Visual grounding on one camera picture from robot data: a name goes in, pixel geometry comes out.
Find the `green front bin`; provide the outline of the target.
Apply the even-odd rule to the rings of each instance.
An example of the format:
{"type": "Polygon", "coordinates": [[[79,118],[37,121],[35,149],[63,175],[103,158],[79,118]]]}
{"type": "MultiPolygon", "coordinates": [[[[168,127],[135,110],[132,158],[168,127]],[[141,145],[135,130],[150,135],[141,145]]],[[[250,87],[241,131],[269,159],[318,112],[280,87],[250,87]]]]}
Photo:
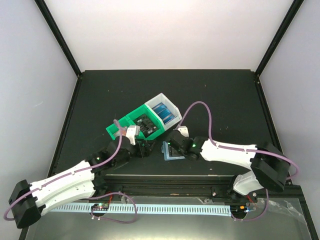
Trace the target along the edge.
{"type": "MultiPolygon", "coordinates": [[[[127,116],[120,118],[118,120],[118,122],[122,128],[134,125],[134,122],[127,116]]],[[[119,131],[118,127],[113,123],[113,124],[109,125],[105,130],[107,131],[107,133],[109,134],[111,139],[115,140],[115,139],[113,139],[113,134],[115,132],[119,131]]]]}

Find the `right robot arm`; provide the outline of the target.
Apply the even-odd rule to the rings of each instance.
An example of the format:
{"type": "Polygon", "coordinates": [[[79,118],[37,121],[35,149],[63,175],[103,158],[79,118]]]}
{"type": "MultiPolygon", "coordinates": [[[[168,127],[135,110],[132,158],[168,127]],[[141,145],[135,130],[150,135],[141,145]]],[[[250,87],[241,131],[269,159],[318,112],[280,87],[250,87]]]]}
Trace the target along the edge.
{"type": "Polygon", "coordinates": [[[167,143],[189,160],[222,162],[248,170],[233,176],[222,192],[216,191],[217,196],[225,202],[244,202],[250,193],[260,189],[277,193],[284,191],[290,163],[270,143],[263,147],[229,144],[201,136],[186,137],[178,130],[168,135],[167,143]]]}

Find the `blue card holder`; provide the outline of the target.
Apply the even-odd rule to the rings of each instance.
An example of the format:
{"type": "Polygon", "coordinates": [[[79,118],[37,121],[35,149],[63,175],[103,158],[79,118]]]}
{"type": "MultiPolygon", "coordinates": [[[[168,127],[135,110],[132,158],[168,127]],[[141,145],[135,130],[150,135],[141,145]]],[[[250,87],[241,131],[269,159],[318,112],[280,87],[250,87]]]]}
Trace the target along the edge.
{"type": "Polygon", "coordinates": [[[166,141],[162,142],[161,152],[163,153],[165,161],[176,161],[185,159],[185,157],[181,153],[172,148],[172,146],[166,141]]]}

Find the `green bin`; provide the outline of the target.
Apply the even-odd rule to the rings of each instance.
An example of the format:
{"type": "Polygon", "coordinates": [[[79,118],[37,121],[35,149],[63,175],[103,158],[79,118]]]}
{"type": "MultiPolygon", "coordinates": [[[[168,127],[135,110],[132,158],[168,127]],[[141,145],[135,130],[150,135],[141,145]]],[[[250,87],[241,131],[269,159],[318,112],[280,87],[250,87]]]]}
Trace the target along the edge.
{"type": "Polygon", "coordinates": [[[143,104],[126,115],[128,121],[139,126],[138,139],[155,140],[165,132],[157,115],[143,104]]]}
{"type": "MultiPolygon", "coordinates": [[[[118,122],[122,128],[134,125],[134,122],[127,116],[120,118],[118,120],[118,122]]],[[[113,139],[113,134],[115,132],[119,131],[118,127],[113,123],[113,124],[109,125],[105,130],[107,131],[107,133],[109,134],[111,139],[115,140],[115,139],[113,139]]]]}

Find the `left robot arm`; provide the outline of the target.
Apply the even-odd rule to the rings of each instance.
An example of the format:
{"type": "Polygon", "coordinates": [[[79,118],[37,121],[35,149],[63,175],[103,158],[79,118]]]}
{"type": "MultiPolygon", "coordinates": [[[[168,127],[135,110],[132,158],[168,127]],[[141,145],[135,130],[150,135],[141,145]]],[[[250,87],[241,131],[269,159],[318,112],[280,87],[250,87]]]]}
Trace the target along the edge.
{"type": "Polygon", "coordinates": [[[155,140],[145,139],[131,143],[126,136],[117,137],[108,146],[61,173],[32,183],[25,179],[19,181],[8,200],[4,219],[14,221],[18,229],[24,229],[56,207],[82,199],[103,199],[108,192],[103,173],[125,165],[131,158],[148,157],[155,143],[155,140]]]}

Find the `white bin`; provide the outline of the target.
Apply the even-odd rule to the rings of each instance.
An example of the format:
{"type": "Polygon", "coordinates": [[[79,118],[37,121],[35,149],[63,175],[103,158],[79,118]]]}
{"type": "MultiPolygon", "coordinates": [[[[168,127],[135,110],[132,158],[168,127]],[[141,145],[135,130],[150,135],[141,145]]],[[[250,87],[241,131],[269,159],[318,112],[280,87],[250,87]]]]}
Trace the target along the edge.
{"type": "Polygon", "coordinates": [[[180,110],[163,93],[145,102],[145,105],[160,120],[165,131],[182,120],[180,110]]]}

